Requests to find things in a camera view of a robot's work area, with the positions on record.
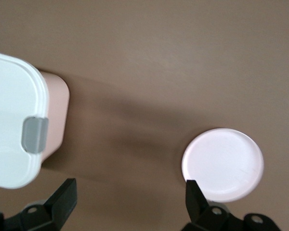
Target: container lid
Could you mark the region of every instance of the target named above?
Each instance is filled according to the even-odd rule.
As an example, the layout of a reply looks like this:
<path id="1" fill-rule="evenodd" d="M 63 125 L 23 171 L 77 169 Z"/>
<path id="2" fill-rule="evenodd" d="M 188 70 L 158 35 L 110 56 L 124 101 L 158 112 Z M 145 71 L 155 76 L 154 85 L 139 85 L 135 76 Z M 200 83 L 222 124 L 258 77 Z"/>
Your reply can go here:
<path id="1" fill-rule="evenodd" d="M 197 136 L 182 159 L 185 180 L 196 180 L 207 200 L 230 202 L 250 193 L 263 174 L 258 145 L 237 130 L 217 128 Z"/>
<path id="2" fill-rule="evenodd" d="M 36 68 L 0 54 L 0 187 L 20 188 L 38 174 L 48 98 L 46 82 Z"/>

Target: black metal bracket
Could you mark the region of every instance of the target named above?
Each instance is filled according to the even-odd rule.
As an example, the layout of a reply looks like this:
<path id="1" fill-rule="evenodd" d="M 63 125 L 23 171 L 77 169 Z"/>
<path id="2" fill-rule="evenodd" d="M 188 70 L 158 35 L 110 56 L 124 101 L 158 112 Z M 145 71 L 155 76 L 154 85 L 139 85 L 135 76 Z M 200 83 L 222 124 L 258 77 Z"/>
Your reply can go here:
<path id="1" fill-rule="evenodd" d="M 281 231 L 265 215 L 247 214 L 240 220 L 219 206 L 210 206 L 195 180 L 186 182 L 185 203 L 191 222 L 182 231 Z"/>
<path id="2" fill-rule="evenodd" d="M 76 179 L 67 179 L 43 205 L 30 205 L 8 219 L 0 212 L 0 231 L 60 231 L 76 203 Z"/>

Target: plastic container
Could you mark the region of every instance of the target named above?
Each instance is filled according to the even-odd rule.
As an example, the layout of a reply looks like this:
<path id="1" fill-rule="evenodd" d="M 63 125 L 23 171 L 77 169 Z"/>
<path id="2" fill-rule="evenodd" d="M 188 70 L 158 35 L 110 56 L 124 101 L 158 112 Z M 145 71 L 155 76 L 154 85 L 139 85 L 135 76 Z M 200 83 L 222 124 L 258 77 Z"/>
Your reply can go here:
<path id="1" fill-rule="evenodd" d="M 60 77 L 0 54 L 0 187 L 29 184 L 60 147 L 68 100 Z"/>
<path id="2" fill-rule="evenodd" d="M 182 158 L 185 180 L 196 180 L 207 200 L 238 200 L 258 185 L 263 175 L 263 156 L 244 133 L 217 128 L 206 131 L 188 145 Z"/>

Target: white lid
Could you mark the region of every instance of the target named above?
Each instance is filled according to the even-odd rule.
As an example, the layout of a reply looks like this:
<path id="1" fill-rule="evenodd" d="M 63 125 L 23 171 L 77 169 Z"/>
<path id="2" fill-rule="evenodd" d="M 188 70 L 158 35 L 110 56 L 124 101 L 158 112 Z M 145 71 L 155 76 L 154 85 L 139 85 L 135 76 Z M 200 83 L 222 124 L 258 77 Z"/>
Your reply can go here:
<path id="1" fill-rule="evenodd" d="M 249 194 L 263 174 L 258 145 L 242 132 L 217 128 L 197 136 L 182 159 L 185 180 L 196 180 L 210 201 L 230 202 Z"/>
<path id="2" fill-rule="evenodd" d="M 22 187 L 38 174 L 43 147 L 38 143 L 41 134 L 34 131 L 46 124 L 48 97 L 36 68 L 0 54 L 0 187 Z M 37 143 L 31 146 L 35 138 Z"/>

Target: gray latch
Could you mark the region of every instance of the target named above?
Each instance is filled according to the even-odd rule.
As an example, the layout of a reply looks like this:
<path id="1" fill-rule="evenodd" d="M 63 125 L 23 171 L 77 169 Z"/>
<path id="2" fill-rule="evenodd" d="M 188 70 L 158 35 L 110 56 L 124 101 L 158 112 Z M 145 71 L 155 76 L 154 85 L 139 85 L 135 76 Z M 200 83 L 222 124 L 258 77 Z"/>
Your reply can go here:
<path id="1" fill-rule="evenodd" d="M 26 152 L 37 154 L 46 147 L 48 118 L 29 117 L 23 123 L 21 144 Z"/>

